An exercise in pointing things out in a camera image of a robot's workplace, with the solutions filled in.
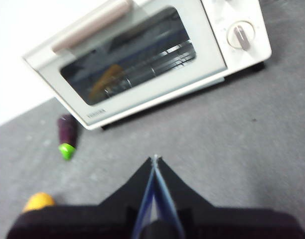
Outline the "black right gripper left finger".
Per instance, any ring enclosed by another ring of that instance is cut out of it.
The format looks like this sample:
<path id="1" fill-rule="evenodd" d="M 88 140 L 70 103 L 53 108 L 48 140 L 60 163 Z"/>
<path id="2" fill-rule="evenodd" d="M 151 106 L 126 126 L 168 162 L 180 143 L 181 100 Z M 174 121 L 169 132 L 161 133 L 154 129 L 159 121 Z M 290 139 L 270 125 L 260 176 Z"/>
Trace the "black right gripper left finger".
<path id="1" fill-rule="evenodd" d="M 151 174 L 148 158 L 130 179 L 97 205 L 47 206 L 22 213 L 8 239 L 130 238 Z"/>

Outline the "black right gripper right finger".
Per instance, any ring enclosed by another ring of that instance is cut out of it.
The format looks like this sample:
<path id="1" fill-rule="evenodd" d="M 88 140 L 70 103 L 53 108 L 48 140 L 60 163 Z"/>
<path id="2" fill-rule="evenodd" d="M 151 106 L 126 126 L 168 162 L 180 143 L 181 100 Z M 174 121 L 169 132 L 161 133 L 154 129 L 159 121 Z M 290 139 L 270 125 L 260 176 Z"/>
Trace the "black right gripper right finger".
<path id="1" fill-rule="evenodd" d="M 156 174 L 188 239 L 305 239 L 297 219 L 263 208 L 217 207 L 189 187 L 162 158 Z"/>

